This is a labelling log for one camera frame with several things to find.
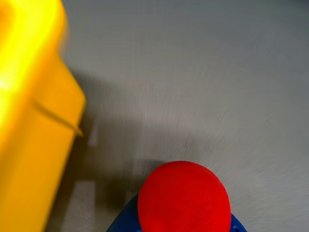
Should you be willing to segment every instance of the red foam ball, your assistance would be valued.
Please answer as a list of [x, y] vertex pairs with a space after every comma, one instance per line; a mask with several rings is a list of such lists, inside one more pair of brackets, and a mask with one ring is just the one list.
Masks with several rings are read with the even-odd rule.
[[226, 190], [207, 168], [192, 162], [166, 163], [146, 179], [138, 198], [143, 232], [229, 232]]

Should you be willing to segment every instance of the blue base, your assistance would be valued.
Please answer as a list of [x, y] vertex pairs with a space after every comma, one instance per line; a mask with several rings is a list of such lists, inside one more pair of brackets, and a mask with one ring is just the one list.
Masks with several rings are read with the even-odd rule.
[[[137, 200], [138, 195], [126, 204], [107, 232], [141, 232]], [[247, 232], [233, 214], [230, 232]]]

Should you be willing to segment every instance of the yellow plastic bin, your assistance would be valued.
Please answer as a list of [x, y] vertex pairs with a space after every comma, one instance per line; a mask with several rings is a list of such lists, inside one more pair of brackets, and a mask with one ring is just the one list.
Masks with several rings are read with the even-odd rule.
[[59, 0], [0, 0], [0, 232], [41, 232], [84, 94], [58, 54]]

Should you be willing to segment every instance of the brushed metal surface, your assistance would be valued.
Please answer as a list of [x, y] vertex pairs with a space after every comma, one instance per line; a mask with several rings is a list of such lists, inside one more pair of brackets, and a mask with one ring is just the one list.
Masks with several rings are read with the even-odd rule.
[[309, 228], [309, 3], [64, 1], [88, 105], [46, 230], [105, 231], [156, 166], [223, 182], [250, 232]]

